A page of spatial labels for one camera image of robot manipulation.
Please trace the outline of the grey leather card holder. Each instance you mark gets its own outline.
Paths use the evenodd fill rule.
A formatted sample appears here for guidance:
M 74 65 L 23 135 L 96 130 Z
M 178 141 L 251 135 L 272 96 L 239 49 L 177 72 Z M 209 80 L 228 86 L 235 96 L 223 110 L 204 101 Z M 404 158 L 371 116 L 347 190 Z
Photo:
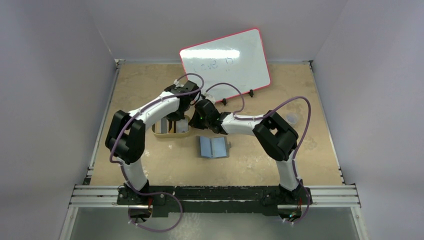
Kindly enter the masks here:
M 197 136 L 197 152 L 200 158 L 220 159 L 230 156 L 231 143 L 226 136 L 207 137 Z

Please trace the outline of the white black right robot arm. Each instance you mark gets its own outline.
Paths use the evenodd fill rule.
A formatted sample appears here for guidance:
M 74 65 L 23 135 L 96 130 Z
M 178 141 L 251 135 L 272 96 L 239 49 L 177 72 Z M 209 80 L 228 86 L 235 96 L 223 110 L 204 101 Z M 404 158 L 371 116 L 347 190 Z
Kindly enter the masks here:
M 301 178 L 295 163 L 299 135 L 276 111 L 257 116 L 238 115 L 220 112 L 210 100 L 202 99 L 195 104 L 188 125 L 200 130 L 209 129 L 215 134 L 256 137 L 266 154 L 276 162 L 282 200 L 292 204 L 300 198 Z

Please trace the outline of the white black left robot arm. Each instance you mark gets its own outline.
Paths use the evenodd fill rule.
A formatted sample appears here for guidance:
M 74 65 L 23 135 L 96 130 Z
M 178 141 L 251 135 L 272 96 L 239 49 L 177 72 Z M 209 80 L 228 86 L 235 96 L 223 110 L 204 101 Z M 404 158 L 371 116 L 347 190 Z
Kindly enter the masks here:
M 105 139 L 109 162 L 119 165 L 124 186 L 130 189 L 129 197 L 136 204 L 146 203 L 151 195 L 141 160 L 146 130 L 166 117 L 181 120 L 201 89 L 201 85 L 192 81 L 179 84 L 176 80 L 145 105 L 130 112 L 119 110 L 113 115 Z

